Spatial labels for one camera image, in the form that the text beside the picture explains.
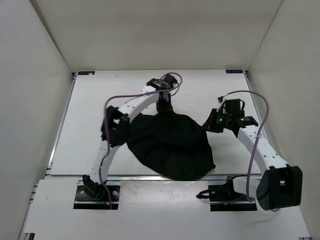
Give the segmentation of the black skirt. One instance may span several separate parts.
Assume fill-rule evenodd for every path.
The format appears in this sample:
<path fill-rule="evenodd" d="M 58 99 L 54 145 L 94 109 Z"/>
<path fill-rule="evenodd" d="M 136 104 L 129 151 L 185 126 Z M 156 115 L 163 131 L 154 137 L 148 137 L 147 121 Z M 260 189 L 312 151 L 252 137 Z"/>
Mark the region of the black skirt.
<path fill-rule="evenodd" d="M 174 111 L 140 113 L 129 125 L 126 144 L 141 164 L 173 180 L 197 180 L 216 167 L 206 131 Z"/>

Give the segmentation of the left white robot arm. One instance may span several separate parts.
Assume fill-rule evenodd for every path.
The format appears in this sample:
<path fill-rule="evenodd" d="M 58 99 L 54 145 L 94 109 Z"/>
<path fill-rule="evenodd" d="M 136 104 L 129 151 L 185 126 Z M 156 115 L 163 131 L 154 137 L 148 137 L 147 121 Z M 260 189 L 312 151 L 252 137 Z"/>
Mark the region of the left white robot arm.
<path fill-rule="evenodd" d="M 112 200 L 106 186 L 108 172 L 117 150 L 129 138 L 130 123 L 149 105 L 159 100 L 170 103 L 170 92 L 178 87 L 176 78 L 166 74 L 149 80 L 138 94 L 116 95 L 106 101 L 99 150 L 91 172 L 82 176 L 84 191 L 93 201 Z"/>

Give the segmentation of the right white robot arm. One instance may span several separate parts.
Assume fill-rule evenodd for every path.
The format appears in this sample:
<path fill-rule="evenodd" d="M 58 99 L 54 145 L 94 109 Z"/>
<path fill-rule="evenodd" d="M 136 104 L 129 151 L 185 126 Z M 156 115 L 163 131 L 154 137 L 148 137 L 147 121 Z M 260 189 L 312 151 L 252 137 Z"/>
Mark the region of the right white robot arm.
<path fill-rule="evenodd" d="M 198 199 L 210 199 L 217 204 L 228 204 L 248 197 L 264 211 L 298 206 L 302 199 L 303 172 L 289 165 L 261 134 L 257 121 L 244 114 L 223 113 L 213 108 L 203 128 L 212 133 L 228 129 L 246 147 L 262 175 L 229 176 L 222 185 L 210 185 L 201 191 Z"/>

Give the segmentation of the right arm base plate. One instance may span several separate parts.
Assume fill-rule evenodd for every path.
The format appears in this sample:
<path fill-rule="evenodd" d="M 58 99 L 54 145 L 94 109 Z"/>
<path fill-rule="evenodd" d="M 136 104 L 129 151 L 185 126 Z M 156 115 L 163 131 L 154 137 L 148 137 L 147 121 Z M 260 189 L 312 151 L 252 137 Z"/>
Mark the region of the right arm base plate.
<path fill-rule="evenodd" d="M 247 201 L 243 193 L 235 192 L 233 183 L 227 179 L 224 184 L 211 184 L 208 188 L 200 191 L 197 199 L 208 199 L 211 212 L 254 212 L 256 204 Z"/>

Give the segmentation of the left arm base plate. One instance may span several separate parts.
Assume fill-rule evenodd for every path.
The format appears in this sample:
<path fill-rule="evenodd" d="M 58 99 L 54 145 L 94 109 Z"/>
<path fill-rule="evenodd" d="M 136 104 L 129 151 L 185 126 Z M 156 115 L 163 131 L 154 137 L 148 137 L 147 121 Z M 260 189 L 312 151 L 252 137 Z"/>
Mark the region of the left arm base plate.
<path fill-rule="evenodd" d="M 73 201 L 73 209 L 75 210 L 118 210 L 121 186 L 118 183 L 107 186 L 110 192 L 109 197 L 107 191 L 103 188 L 102 192 L 97 196 L 91 197 L 89 191 L 82 181 L 78 181 Z"/>

